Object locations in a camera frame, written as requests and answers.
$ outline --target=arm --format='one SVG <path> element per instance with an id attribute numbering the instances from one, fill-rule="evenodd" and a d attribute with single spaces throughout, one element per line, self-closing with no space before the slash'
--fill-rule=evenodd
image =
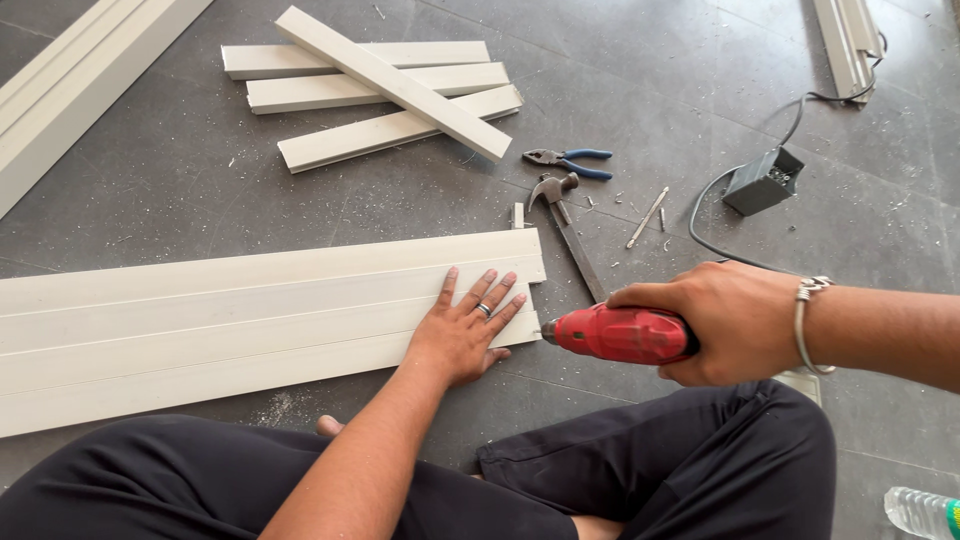
<path id="1" fill-rule="evenodd" d="M 477 380 L 510 355 L 487 347 L 526 302 L 517 295 L 488 322 L 474 307 L 490 287 L 489 270 L 452 306 L 456 267 L 406 356 L 379 393 L 337 435 L 267 524 L 261 540 L 387 539 L 399 519 L 420 443 L 444 392 Z M 511 272 L 483 299 L 494 308 L 516 281 Z"/>
<path id="2" fill-rule="evenodd" d="M 728 261 L 669 283 L 634 283 L 610 307 L 680 313 L 696 356 L 660 368 L 684 385 L 759 380 L 802 365 L 793 335 L 800 278 Z M 813 294 L 804 334 L 817 364 L 878 371 L 960 393 L 960 297 L 831 286 Z"/>

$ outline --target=pliers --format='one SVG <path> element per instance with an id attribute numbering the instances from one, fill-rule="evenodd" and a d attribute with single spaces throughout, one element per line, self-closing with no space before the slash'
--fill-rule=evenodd
<path id="1" fill-rule="evenodd" d="M 523 158 L 527 161 L 530 161 L 534 165 L 558 165 L 560 167 L 566 167 L 566 170 L 573 171 L 580 176 L 609 180 L 613 178 L 613 174 L 606 171 L 599 171 L 597 169 L 587 169 L 586 167 L 582 167 L 570 160 L 574 160 L 576 158 L 599 158 L 601 160 L 606 160 L 612 155 L 613 152 L 607 152 L 606 150 L 592 150 L 590 148 L 567 150 L 566 152 L 554 152 L 553 150 L 541 149 L 524 152 Z"/>

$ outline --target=hammer head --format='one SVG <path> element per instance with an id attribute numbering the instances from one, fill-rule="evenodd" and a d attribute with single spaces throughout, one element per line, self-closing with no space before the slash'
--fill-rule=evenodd
<path id="1" fill-rule="evenodd" d="M 527 203 L 527 211 L 534 206 L 534 201 L 537 200 L 537 197 L 541 195 L 546 198 L 546 202 L 556 203 L 557 201 L 563 199 L 564 189 L 574 189 L 580 185 L 580 177 L 577 176 L 577 173 L 570 173 L 564 177 L 563 180 L 559 178 L 552 177 L 548 174 L 544 174 L 540 177 L 540 183 L 537 184 L 537 187 L 534 187 L 534 192 L 530 194 L 530 202 Z"/>

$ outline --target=black pants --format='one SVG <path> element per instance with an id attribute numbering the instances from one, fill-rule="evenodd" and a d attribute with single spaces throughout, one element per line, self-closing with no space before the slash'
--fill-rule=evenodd
<path id="1" fill-rule="evenodd" d="M 4 540 L 253 539 L 324 450 L 310 433 L 147 416 L 93 431 L 0 496 Z M 827 540 L 835 450 L 823 412 L 774 381 L 685 389 L 477 451 L 487 481 L 418 463 L 400 539 Z"/>

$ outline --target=cordless drill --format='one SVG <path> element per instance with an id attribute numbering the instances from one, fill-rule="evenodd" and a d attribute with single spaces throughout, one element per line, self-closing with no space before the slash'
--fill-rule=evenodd
<path id="1" fill-rule="evenodd" d="M 568 351 L 614 362 L 663 365 L 700 350 L 683 317 L 651 307 L 610 309 L 597 304 L 544 323 L 540 332 L 547 342 Z"/>

